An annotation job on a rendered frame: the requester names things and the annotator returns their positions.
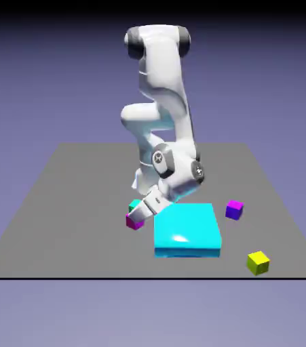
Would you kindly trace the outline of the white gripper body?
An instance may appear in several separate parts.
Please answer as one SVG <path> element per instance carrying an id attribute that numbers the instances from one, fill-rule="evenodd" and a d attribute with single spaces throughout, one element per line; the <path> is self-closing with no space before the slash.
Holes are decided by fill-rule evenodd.
<path id="1" fill-rule="evenodd" d="M 152 210 L 148 207 L 148 205 L 145 203 L 144 200 L 141 200 L 142 202 L 140 203 L 141 210 L 139 213 L 128 213 L 129 217 L 134 221 L 134 222 L 141 222 L 145 221 L 146 219 L 150 218 L 153 216 Z"/>

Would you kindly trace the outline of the small magenta cube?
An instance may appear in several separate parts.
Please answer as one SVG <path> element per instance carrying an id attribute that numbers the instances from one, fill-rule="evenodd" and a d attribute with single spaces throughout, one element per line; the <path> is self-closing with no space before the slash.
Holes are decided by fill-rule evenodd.
<path id="1" fill-rule="evenodd" d="M 129 214 L 126 214 L 126 226 L 128 228 L 131 228 L 132 230 L 138 230 L 142 228 L 145 225 L 145 221 L 141 222 L 134 222 L 130 217 Z"/>

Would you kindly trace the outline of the small purple cube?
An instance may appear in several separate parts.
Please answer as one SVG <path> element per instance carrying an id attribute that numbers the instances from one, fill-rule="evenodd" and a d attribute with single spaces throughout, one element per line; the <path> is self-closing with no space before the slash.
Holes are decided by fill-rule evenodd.
<path id="1" fill-rule="evenodd" d="M 244 202 L 229 200 L 225 210 L 225 217 L 232 220 L 239 220 L 244 209 Z"/>

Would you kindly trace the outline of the small yellow cube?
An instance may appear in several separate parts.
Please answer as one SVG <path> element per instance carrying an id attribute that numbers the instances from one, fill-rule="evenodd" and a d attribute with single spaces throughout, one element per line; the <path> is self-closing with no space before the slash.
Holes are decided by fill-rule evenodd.
<path id="1" fill-rule="evenodd" d="M 270 259 L 262 251 L 252 252 L 248 254 L 246 265 L 254 276 L 258 276 L 268 272 Z"/>

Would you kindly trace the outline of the large cyan box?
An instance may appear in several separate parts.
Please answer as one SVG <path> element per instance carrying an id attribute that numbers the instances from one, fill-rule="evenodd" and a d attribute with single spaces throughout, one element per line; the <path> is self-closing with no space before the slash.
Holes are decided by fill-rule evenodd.
<path id="1" fill-rule="evenodd" d="M 176 203 L 154 217 L 157 258 L 217 258 L 222 237 L 210 203 Z"/>

